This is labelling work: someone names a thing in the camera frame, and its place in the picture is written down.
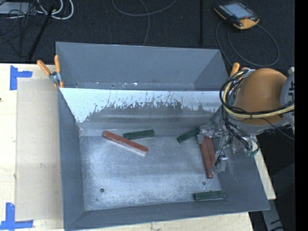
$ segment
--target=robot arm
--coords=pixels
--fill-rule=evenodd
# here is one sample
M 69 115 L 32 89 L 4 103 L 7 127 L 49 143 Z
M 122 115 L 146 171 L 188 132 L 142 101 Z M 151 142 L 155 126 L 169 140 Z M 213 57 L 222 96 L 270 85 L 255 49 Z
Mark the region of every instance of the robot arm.
M 228 81 L 220 90 L 221 107 L 209 124 L 200 126 L 197 136 L 202 143 L 204 136 L 221 137 L 216 158 L 216 170 L 223 171 L 223 149 L 235 153 L 244 150 L 254 156 L 259 150 L 257 135 L 265 130 L 292 125 L 294 127 L 294 68 L 286 77 L 282 73 L 261 68 L 243 68 L 235 63 Z

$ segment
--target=bin floor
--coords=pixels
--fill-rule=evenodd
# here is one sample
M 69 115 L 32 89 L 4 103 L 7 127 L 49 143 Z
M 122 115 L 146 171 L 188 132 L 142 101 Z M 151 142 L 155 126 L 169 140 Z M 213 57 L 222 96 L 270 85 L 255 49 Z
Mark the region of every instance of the bin floor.
M 102 136 L 80 137 L 86 210 L 188 202 L 193 193 L 221 190 L 217 175 L 206 178 L 196 138 L 181 144 L 173 135 L 134 141 L 149 148 L 146 156 Z

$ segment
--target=black carpet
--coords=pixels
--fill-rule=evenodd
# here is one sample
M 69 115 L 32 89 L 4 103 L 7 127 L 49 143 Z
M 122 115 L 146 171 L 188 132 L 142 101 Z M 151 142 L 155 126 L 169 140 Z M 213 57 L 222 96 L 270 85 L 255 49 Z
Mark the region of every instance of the black carpet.
M 9 1 L 37 5 L 36 0 Z M 46 10 L 52 4 L 52 0 L 39 1 Z M 283 74 L 295 65 L 295 0 L 242 0 L 260 17 L 259 26 L 248 30 L 230 27 L 214 12 L 214 4 L 232 0 L 174 1 L 72 0 L 73 16 L 67 20 L 50 19 L 31 59 L 30 50 L 46 15 L 35 13 L 9 19 L 2 14 L 0 62 L 35 63 L 41 59 L 52 64 L 57 41 L 218 49 L 219 40 L 228 72 L 233 62 L 254 69 L 270 67 Z M 72 11 L 69 0 L 63 2 L 64 8 L 55 16 L 66 17 Z M 115 7 L 124 13 L 151 15 L 126 15 Z M 295 161 L 294 141 L 286 143 L 278 132 L 259 137 L 271 176 Z M 285 230 L 295 230 L 295 189 L 285 194 L 280 197 L 283 204 L 278 197 L 277 209 Z M 255 230 L 265 230 L 260 213 L 250 214 Z

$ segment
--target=red wooden block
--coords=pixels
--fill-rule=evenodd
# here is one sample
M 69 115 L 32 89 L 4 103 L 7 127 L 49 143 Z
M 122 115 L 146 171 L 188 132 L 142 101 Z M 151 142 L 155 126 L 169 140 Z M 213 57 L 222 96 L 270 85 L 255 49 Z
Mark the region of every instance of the red wooden block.
M 108 132 L 108 131 L 104 131 L 103 137 L 108 139 L 108 140 L 111 140 L 115 143 L 118 143 L 120 145 L 123 145 L 123 146 L 125 146 L 129 149 L 132 149 L 135 152 L 138 152 L 142 155 L 146 155 L 149 152 L 149 148 L 147 148 L 147 147 L 145 147 L 141 144 L 138 144 L 134 141 L 130 141 L 128 139 L 125 139 L 125 138 L 123 138 L 119 135 L 116 135 L 114 133 Z
M 200 144 L 200 150 L 206 177 L 211 179 L 214 177 L 214 173 L 211 171 L 211 167 L 213 167 L 215 164 L 215 151 L 212 139 L 209 137 L 204 137 L 202 144 Z

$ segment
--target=gray metal bin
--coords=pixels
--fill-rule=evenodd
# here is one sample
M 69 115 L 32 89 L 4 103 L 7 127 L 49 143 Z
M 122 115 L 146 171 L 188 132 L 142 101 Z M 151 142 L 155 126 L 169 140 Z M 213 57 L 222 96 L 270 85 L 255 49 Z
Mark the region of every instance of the gray metal bin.
M 219 50 L 57 42 L 56 53 L 66 230 L 269 209 L 254 158 L 226 152 L 226 170 L 207 179 L 196 138 L 176 140 L 220 107 Z M 146 129 L 145 156 L 102 137 Z

